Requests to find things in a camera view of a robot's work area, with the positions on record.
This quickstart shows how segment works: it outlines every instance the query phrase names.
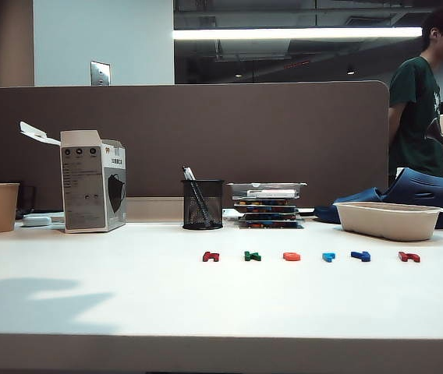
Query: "white tray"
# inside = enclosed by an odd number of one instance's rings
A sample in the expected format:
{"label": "white tray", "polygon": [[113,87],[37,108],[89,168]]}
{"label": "white tray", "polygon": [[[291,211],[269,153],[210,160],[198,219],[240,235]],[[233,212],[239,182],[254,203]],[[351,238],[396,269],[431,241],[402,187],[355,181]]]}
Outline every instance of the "white tray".
{"label": "white tray", "polygon": [[442,208],[388,203],[335,203],[343,230],[413,242],[431,238]]}

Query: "black mesh pen holder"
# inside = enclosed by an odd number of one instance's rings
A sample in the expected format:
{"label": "black mesh pen holder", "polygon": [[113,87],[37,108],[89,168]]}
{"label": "black mesh pen holder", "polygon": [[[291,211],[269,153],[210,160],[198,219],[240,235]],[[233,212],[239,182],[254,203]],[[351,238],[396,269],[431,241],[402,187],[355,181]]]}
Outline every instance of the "black mesh pen holder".
{"label": "black mesh pen holder", "polygon": [[182,180],[183,228],[213,230],[222,228],[221,179]]}

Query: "blue object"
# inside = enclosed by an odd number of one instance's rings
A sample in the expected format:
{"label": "blue object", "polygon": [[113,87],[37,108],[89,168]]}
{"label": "blue object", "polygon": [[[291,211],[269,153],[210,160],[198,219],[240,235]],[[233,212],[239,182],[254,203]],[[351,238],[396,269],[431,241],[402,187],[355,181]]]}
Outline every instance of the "blue object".
{"label": "blue object", "polygon": [[[378,189],[372,188],[355,195],[337,198],[335,203],[351,201],[426,205],[443,208],[443,178],[405,168],[384,195]],[[314,215],[323,222],[341,223],[338,209],[334,205],[318,206],[314,210]],[[443,228],[443,212],[439,213],[435,228]]]}
{"label": "blue object", "polygon": [[365,251],[362,251],[362,253],[352,252],[351,256],[355,257],[356,259],[361,259],[363,263],[370,262],[370,253],[369,252],[365,252]]}
{"label": "blue object", "polygon": [[405,168],[382,196],[382,201],[443,208],[443,178]]}
{"label": "blue object", "polygon": [[[366,189],[365,191],[356,193],[355,195],[339,197],[334,200],[335,203],[346,203],[351,201],[370,201],[380,203],[381,191],[376,188]],[[314,210],[314,215],[317,216],[319,220],[328,222],[329,224],[340,223],[338,208],[335,205],[317,206]]]}
{"label": "blue object", "polygon": [[327,263],[331,263],[332,260],[335,258],[336,258],[335,253],[322,253],[322,259]]}

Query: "fluorescent light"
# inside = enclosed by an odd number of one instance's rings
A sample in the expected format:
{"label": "fluorescent light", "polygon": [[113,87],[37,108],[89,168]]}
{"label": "fluorescent light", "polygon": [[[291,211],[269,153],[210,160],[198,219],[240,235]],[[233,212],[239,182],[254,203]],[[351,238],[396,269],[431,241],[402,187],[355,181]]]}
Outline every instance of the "fluorescent light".
{"label": "fluorescent light", "polygon": [[371,37],[420,37],[420,27],[349,27],[306,29],[174,30],[177,41],[253,39],[348,39]]}

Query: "cardboard box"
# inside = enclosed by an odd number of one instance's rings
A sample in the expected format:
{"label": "cardboard box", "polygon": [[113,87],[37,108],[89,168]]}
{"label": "cardboard box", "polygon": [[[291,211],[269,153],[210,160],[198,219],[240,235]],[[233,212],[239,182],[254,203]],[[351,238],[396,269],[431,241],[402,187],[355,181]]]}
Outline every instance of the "cardboard box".
{"label": "cardboard box", "polygon": [[59,145],[67,233],[110,231],[126,222],[126,154],[96,130],[62,131],[61,141],[20,124],[24,135]]}

